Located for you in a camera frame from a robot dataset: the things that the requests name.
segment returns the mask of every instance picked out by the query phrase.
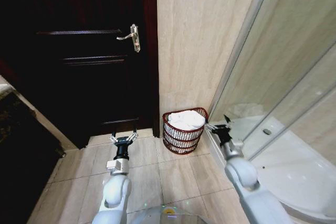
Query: shower enclosure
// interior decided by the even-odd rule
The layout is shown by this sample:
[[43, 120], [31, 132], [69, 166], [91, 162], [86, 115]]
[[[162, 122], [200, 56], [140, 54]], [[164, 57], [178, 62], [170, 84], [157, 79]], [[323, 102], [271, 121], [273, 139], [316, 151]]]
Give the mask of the shower enclosure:
[[253, 0], [209, 121], [298, 221], [336, 223], [336, 0]]

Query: wooden door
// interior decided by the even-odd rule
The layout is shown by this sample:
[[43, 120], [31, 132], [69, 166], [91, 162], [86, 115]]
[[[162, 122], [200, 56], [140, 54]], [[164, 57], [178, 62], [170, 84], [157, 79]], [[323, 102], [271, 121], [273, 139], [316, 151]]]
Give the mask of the wooden door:
[[[159, 136], [156, 0], [6, 0], [2, 74], [79, 148], [137, 127]], [[141, 50], [126, 36], [139, 27]]]

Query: door lever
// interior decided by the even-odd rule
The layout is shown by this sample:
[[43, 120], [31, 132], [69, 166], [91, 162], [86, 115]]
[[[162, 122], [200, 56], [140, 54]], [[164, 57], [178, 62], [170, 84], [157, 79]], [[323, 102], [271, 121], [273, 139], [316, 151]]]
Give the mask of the door lever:
[[138, 33], [138, 26], [136, 26], [135, 24], [131, 26], [130, 34], [128, 34], [125, 37], [117, 37], [117, 40], [124, 40], [124, 39], [128, 39], [131, 37], [132, 37], [133, 44], [134, 44], [134, 51], [139, 52], [140, 51], [140, 38], [139, 38], [139, 33]]

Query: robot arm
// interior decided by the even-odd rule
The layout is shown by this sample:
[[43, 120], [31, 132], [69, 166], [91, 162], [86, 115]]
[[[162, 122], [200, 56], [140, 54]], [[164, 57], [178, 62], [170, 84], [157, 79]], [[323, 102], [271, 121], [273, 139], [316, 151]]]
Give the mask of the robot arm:
[[127, 223], [127, 202], [131, 194], [131, 181], [127, 178], [128, 146], [138, 137], [133, 132], [129, 137], [115, 138], [111, 140], [117, 146], [117, 154], [113, 160], [107, 162], [107, 169], [111, 171], [110, 180], [104, 185], [103, 199], [99, 212], [93, 219], [92, 224], [126, 224]]
[[257, 171], [249, 161], [233, 157], [227, 161], [225, 173], [251, 224], [293, 223], [278, 199], [258, 182]]
[[293, 224], [278, 199], [258, 181], [257, 170], [243, 158], [241, 141], [233, 141], [226, 125], [207, 128], [217, 134], [226, 159], [225, 173], [233, 183], [251, 224]]

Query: wicker basket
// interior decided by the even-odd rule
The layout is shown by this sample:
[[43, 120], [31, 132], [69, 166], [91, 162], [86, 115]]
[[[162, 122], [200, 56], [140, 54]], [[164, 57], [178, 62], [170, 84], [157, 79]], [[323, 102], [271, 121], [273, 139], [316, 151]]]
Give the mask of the wicker basket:
[[[208, 113], [204, 108], [193, 108], [188, 110], [194, 110], [201, 116], [208, 120]], [[197, 147], [199, 139], [203, 133], [204, 126], [192, 130], [184, 131], [175, 128], [168, 122], [168, 116], [171, 113], [182, 112], [186, 110], [173, 111], [164, 113], [163, 118], [163, 143], [173, 153], [184, 155], [194, 151]]]

